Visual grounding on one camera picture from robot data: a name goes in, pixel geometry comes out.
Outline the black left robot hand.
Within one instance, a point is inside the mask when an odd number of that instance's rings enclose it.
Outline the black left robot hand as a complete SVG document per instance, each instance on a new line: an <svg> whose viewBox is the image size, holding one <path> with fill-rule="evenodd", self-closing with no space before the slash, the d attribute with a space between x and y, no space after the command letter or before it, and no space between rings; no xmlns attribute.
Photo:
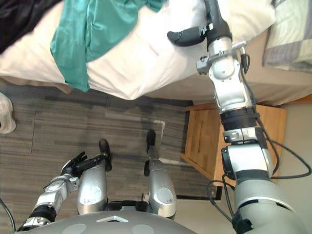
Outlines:
<svg viewBox="0 0 312 234"><path fill-rule="evenodd" d="M84 171L97 166L105 159L105 157L106 155L99 154L93 158L88 159L88 156L85 154L85 152L81 152L75 158L69 160L62 167L60 175L70 175L72 177L80 178Z"/></svg>

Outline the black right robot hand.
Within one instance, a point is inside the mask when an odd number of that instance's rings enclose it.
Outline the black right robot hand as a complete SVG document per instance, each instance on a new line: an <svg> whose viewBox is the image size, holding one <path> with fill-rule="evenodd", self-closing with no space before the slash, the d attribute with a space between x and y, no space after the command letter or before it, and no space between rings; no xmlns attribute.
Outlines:
<svg viewBox="0 0 312 234"><path fill-rule="evenodd" d="M223 19L217 0L205 1L205 17L207 25L203 28L192 27L180 32L169 31L167 33L168 40L180 47L193 46L207 41L209 46L215 40L227 37L233 39L229 25Z"/></svg>

